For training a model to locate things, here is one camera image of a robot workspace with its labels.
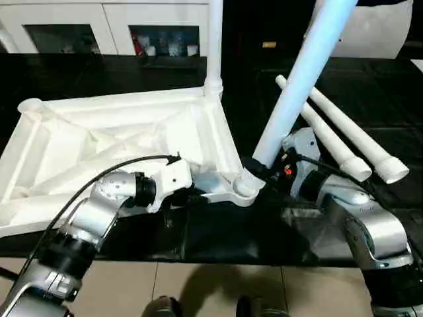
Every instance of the white pole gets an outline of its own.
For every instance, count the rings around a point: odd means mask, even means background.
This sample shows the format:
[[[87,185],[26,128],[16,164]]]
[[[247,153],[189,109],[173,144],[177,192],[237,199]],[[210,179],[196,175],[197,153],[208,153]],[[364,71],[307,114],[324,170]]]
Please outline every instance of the white pole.
[[[385,183],[395,183],[410,172],[407,166],[397,157],[393,157],[385,151],[383,147],[316,88],[311,90],[310,98],[367,157],[370,163],[374,165],[376,173]]]
[[[209,42],[207,55],[207,76],[204,82],[206,96],[221,95],[223,90],[220,78],[223,0],[209,1]]]
[[[279,75],[276,83],[280,88],[286,86],[286,79]],[[316,136],[327,148],[329,153],[338,163],[340,169],[351,175],[356,180],[363,182],[371,175],[370,167],[360,157],[357,157],[346,144],[333,132],[327,123],[314,111],[308,103],[304,103],[301,116],[313,128]]]
[[[16,47],[12,38],[9,36],[9,33],[6,32],[6,30],[0,30],[0,42],[6,49],[7,53],[19,53],[18,48]]]
[[[282,140],[290,133],[357,2],[326,0],[319,11],[252,156],[268,168],[273,165]]]

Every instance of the white cabinet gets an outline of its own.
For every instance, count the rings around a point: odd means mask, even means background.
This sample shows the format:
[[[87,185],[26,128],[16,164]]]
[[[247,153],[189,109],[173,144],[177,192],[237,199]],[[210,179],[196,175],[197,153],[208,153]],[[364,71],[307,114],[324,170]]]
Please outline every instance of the white cabinet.
[[[0,23],[19,53],[207,56],[207,0],[72,1],[0,0]]]
[[[120,55],[135,55],[134,41],[144,39],[154,46],[158,55],[166,54],[160,46],[172,54],[174,44],[176,51],[183,50],[181,55],[187,54],[187,46],[197,46],[198,53],[207,56],[208,5],[205,3],[105,4],[104,10]]]
[[[117,54],[101,4],[1,5],[0,20],[20,53]]]

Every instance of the white plastic leg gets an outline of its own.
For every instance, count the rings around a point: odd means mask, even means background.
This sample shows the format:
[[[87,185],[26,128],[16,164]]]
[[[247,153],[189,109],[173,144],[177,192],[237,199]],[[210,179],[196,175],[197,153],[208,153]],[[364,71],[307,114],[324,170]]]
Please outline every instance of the white plastic leg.
[[[316,88],[311,90],[310,98],[367,157],[370,163],[374,165],[376,173],[385,183],[395,183],[410,172],[404,163],[385,151],[383,147]]]
[[[357,2],[327,0],[319,11],[252,156],[267,167],[273,165]]]
[[[285,88],[286,79],[279,75],[276,83],[280,88]],[[342,140],[333,132],[327,123],[305,102],[301,111],[301,116],[313,128],[316,136],[323,143],[340,169],[351,175],[356,180],[363,182],[371,175],[370,167],[360,157],[357,157]]]

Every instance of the tiled floor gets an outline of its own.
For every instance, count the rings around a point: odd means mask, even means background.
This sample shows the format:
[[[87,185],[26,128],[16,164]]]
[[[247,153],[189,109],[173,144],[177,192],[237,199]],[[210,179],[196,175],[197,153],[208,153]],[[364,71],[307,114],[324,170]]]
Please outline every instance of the tiled floor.
[[[0,265],[18,271],[22,260]],[[185,317],[234,316],[241,295],[260,296],[292,317],[372,316],[357,269],[95,262],[83,282],[70,305],[76,317],[141,316],[161,295],[179,299]],[[1,300],[10,286],[0,279]]]

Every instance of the black tabletop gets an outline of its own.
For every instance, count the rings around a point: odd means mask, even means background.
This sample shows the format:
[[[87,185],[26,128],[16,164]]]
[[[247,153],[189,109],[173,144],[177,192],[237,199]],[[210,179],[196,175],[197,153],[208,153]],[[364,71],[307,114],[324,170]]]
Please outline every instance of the black tabletop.
[[[226,61],[222,104],[241,156],[254,150],[280,93],[276,75],[294,59]],[[3,83],[0,151],[26,98],[55,100],[203,85],[200,58],[0,55]],[[332,59],[317,87],[411,169],[393,185],[372,176],[379,195],[423,253],[423,74],[407,60]],[[305,123],[299,119],[297,126]],[[321,147],[323,160],[335,164]],[[25,256],[39,232],[0,239],[0,256]],[[313,204],[264,190],[247,208],[232,203],[195,205],[120,219],[100,259],[269,265],[353,265],[340,231]]]

